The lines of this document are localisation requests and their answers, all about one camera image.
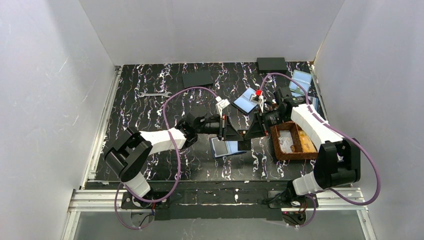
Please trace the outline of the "dark blue card holder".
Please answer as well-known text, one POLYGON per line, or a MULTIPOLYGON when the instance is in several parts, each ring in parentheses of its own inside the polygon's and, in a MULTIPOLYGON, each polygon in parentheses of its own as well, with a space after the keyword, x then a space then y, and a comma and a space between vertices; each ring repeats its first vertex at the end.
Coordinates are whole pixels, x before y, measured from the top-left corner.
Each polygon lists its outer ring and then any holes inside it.
POLYGON ((223 141, 217 137, 209 139, 212 157, 214 159, 244 154, 246 150, 240 150, 238 147, 238 141, 223 141))

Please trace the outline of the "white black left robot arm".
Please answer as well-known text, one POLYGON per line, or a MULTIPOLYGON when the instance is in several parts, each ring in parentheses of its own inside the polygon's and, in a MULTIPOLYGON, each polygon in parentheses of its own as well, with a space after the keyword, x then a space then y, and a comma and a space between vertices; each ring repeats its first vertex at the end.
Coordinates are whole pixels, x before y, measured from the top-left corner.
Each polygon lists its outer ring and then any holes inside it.
POLYGON ((109 145, 103 159, 134 197, 153 203, 153 199, 145 198, 151 187, 141 172, 147 158, 160 152, 187 149, 197 142, 199 134, 216 135, 223 141, 241 142, 244 139, 225 115, 192 110, 169 130, 127 128, 109 145))

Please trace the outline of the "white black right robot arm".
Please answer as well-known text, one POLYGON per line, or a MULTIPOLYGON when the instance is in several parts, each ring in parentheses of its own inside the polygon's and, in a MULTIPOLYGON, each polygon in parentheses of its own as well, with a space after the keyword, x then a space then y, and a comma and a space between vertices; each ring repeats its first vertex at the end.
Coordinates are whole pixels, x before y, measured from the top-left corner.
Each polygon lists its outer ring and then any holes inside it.
POLYGON ((284 191, 287 198, 360 180, 360 150, 354 140, 348 140, 329 129, 315 108, 307 104, 308 98, 292 96, 286 87, 278 88, 273 95, 276 105, 267 112, 255 110, 253 122, 243 138, 250 140, 265 137, 271 132, 271 127, 292 121, 305 131, 318 151, 313 171, 287 184, 284 191))

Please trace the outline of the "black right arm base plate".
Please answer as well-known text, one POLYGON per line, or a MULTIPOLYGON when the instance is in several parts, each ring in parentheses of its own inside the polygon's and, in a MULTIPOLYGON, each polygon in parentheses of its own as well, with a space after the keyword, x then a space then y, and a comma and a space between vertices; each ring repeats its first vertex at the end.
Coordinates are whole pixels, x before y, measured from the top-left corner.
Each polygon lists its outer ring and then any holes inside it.
POLYGON ((316 207, 319 206, 316 195, 312 195, 311 198, 307 196, 289 198, 281 190, 268 191, 265 199, 262 200, 262 204, 268 205, 271 209, 293 208, 300 211, 309 208, 312 209, 314 204, 316 207))

